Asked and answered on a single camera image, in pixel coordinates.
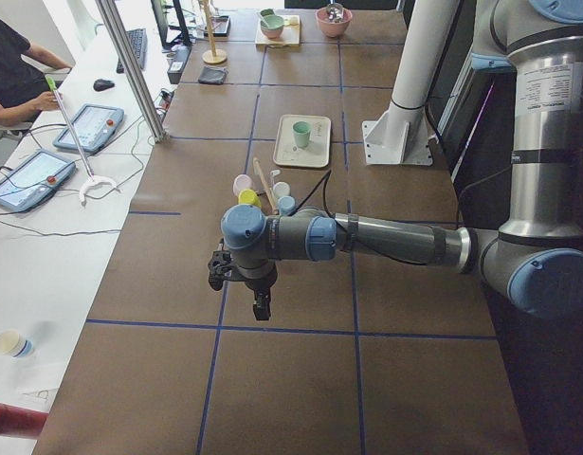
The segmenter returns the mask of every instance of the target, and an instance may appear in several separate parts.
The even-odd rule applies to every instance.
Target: green bowl
[[[284,19],[277,14],[270,14],[268,16],[264,16],[262,21],[260,21],[260,25],[262,28],[268,28],[268,29],[272,30],[272,29],[284,27]]]

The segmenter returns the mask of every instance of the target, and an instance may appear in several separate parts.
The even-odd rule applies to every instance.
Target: person's arm
[[[57,56],[47,48],[42,47],[41,45],[36,45],[34,43],[30,43],[29,49],[26,52],[24,52],[24,55],[26,55],[30,59],[35,60],[36,62],[40,62],[41,64],[45,64],[46,66],[49,66],[54,69],[72,67],[71,64],[62,60],[59,56]]]
[[[3,107],[0,103],[0,125],[14,126],[31,119],[41,111],[54,111],[58,108],[53,92],[43,92],[33,100],[18,106]]]

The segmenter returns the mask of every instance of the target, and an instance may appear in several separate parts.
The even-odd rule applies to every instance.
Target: green cup
[[[307,121],[296,121],[293,124],[293,138],[295,139],[295,145],[301,149],[305,149],[310,143],[311,131],[312,126]]]

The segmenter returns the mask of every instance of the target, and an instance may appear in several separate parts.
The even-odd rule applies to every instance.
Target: computer mouse
[[[93,82],[93,90],[96,92],[101,92],[112,87],[114,87],[114,83],[112,81],[108,81],[107,79],[97,79],[95,82]]]

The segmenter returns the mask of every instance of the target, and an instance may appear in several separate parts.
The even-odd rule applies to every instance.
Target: black shirt
[[[45,75],[21,58],[28,49],[29,41],[0,20],[0,103],[3,107],[23,104],[48,90]]]

